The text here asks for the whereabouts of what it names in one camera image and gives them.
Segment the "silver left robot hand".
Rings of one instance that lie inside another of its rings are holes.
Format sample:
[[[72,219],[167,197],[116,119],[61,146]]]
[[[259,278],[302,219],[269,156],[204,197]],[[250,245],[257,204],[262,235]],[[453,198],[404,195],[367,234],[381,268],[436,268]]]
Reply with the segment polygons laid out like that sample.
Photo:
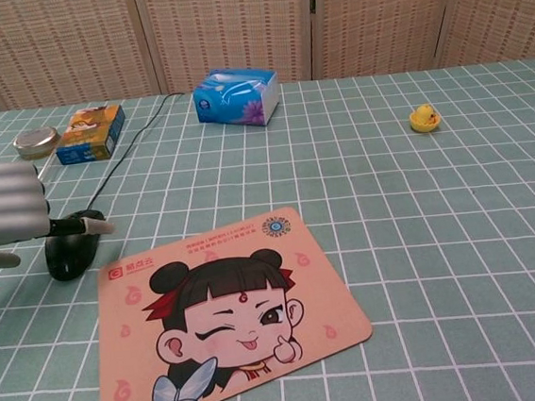
[[[33,163],[0,163],[0,246],[43,237],[111,234],[115,227],[105,219],[50,218],[39,172]],[[0,252],[0,268],[15,268],[20,258]]]

